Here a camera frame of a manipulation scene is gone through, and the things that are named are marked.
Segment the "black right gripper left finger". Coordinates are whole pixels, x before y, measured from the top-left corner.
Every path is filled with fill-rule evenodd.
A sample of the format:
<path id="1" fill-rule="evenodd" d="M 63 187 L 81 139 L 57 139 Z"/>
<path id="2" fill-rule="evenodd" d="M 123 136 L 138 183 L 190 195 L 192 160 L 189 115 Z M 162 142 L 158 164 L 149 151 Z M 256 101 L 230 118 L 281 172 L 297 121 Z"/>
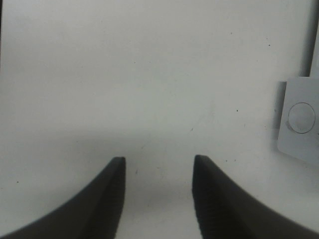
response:
<path id="1" fill-rule="evenodd" d="M 126 189 L 126 159 L 114 157 L 78 194 L 4 239 L 114 239 Z"/>

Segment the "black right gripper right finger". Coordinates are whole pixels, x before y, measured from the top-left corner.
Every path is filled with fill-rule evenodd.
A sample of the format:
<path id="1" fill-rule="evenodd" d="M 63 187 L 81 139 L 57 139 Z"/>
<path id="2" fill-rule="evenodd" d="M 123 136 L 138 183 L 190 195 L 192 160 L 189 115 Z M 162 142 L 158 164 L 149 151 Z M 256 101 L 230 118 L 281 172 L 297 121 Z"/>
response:
<path id="1" fill-rule="evenodd" d="M 204 239 L 317 239 L 319 234 L 248 194 L 208 156 L 196 155 L 192 175 L 196 218 Z"/>

